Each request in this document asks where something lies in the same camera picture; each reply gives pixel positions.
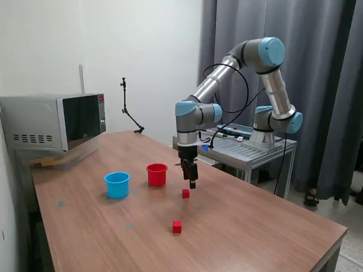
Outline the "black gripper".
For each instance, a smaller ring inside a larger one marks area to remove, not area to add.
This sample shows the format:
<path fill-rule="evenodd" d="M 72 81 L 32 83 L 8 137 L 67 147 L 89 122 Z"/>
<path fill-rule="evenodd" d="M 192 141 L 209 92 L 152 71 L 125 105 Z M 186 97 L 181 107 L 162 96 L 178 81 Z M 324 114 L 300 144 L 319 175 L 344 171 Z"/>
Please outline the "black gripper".
<path fill-rule="evenodd" d="M 190 189 L 196 188 L 198 179 L 197 164 L 193 163 L 197 155 L 197 146 L 178 146 L 178 157 L 181 160 L 183 178 L 189 180 Z"/>

